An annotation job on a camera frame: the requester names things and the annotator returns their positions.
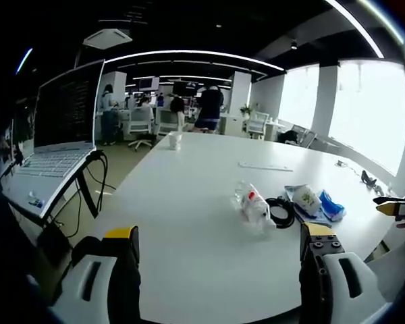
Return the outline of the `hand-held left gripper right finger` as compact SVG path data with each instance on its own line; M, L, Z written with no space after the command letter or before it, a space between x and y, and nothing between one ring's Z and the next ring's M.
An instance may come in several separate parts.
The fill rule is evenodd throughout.
M300 323L374 323L391 305L375 273L325 225L301 225L300 265Z

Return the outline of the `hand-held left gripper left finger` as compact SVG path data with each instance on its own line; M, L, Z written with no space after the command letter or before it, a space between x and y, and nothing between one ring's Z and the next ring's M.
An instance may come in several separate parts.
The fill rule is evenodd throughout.
M140 323L138 227L87 236L72 251L52 311L62 323Z

